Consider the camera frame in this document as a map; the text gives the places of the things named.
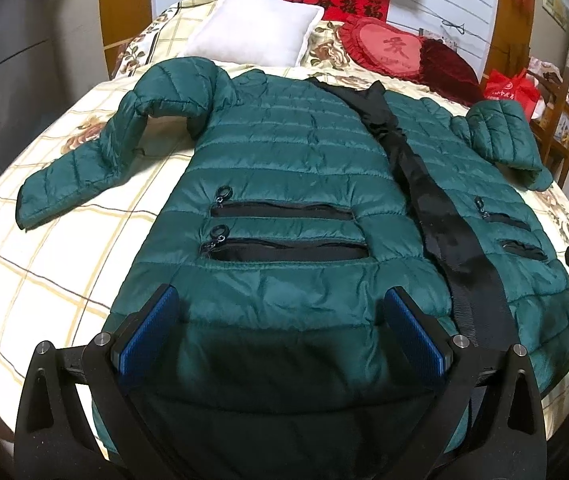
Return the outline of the green quilted puffer jacket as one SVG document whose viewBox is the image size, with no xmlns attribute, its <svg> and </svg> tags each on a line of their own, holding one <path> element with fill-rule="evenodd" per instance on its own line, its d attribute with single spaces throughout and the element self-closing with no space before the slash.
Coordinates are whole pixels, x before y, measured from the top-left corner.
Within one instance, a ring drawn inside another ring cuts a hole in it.
<svg viewBox="0 0 569 480">
<path fill-rule="evenodd" d="M 569 274 L 521 196 L 543 191 L 522 107 L 429 99 L 205 58 L 150 68 L 97 139 L 19 190 L 24 230 L 124 182 L 150 118 L 194 153 L 106 328 L 172 285 L 180 314 L 132 402 L 198 479 L 369 479 L 432 401 L 383 314 L 399 286 L 449 333 L 569 371 Z"/>
</svg>

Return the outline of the floral checked bed sheet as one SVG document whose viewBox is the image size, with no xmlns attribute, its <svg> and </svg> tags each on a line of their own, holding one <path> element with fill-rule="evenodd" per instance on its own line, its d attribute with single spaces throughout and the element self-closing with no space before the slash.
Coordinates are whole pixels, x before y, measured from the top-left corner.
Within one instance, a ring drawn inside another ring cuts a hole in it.
<svg viewBox="0 0 569 480">
<path fill-rule="evenodd" d="M 151 65 L 174 58 L 217 0 L 173 4 L 134 39 L 135 71 L 121 68 L 101 82 L 34 140 L 0 177 L 0 439 L 11 441 L 28 362 L 39 341 L 59 347 L 86 344 L 103 326 L 144 237 L 193 153 L 184 121 L 152 119 L 141 140 L 134 175 L 62 219 L 24 232 L 14 220 L 22 183 L 35 170 L 95 138 L 124 94 Z M 467 107 L 421 84 L 369 72 L 355 64 L 337 36 L 337 22 L 311 33 L 303 64 L 264 67 L 222 63 L 232 77 L 257 67 L 301 79 L 325 76 L 331 84 L 365 88 L 380 79 L 386 89 L 431 98 L 452 115 Z M 569 246 L 569 200 L 554 183 L 545 192 L 520 191 L 564 264 Z M 569 414 L 569 372 L 542 400 L 547 437 Z"/>
</svg>

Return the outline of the wooden shelf rack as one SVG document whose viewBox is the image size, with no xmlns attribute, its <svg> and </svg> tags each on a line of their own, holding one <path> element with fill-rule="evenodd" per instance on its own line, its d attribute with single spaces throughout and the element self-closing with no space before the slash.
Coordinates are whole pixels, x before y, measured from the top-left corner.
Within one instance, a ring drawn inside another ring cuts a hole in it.
<svg viewBox="0 0 569 480">
<path fill-rule="evenodd" d="M 569 174 L 569 66 L 561 76 L 536 74 L 532 70 L 527 70 L 526 75 L 548 97 L 540 117 L 531 121 L 531 130 L 542 162 L 563 188 Z"/>
</svg>

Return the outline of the red shopping bag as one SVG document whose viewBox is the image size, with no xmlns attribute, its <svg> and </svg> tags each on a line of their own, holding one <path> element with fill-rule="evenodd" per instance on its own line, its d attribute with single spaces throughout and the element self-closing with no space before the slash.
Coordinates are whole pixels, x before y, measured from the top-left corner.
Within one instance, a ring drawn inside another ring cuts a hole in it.
<svg viewBox="0 0 569 480">
<path fill-rule="evenodd" d="M 492 70 L 484 89 L 487 100 L 512 100 L 523 108 L 526 119 L 530 122 L 535 108 L 541 98 L 537 87 L 527 77 L 527 70 L 521 70 L 512 77 Z"/>
</svg>

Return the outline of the dark red velvet cushion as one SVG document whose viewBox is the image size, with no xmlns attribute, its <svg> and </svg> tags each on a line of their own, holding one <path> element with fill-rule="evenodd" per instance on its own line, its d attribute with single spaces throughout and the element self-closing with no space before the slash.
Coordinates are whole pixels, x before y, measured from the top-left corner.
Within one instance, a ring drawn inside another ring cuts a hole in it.
<svg viewBox="0 0 569 480">
<path fill-rule="evenodd" d="M 475 71 L 446 44 L 423 39 L 420 52 L 420 78 L 440 96 L 465 106 L 484 99 Z"/>
</svg>

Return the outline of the grey refrigerator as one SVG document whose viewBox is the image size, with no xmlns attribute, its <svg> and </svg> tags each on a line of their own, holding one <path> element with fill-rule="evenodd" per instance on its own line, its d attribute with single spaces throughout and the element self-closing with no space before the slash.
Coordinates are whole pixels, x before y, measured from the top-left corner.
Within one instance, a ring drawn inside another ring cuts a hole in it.
<svg viewBox="0 0 569 480">
<path fill-rule="evenodd" d="M 0 174 L 63 110 L 48 0 L 0 0 Z"/>
</svg>

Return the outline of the red heart cushion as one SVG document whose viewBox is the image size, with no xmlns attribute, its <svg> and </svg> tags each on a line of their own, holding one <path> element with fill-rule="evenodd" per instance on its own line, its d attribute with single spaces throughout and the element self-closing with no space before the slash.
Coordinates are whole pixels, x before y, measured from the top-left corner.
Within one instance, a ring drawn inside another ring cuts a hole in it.
<svg viewBox="0 0 569 480">
<path fill-rule="evenodd" d="M 383 76 L 420 82 L 422 40 L 377 18 L 349 18 L 339 39 L 359 66 Z"/>
</svg>

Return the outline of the white square pillow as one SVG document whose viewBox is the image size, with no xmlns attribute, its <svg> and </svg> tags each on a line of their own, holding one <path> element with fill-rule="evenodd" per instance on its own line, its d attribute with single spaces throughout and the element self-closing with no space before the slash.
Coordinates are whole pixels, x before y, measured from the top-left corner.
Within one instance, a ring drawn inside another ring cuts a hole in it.
<svg viewBox="0 0 569 480">
<path fill-rule="evenodd" d="M 236 64 L 298 66 L 323 14 L 321 6 L 285 0 L 217 0 L 181 54 Z"/>
</svg>

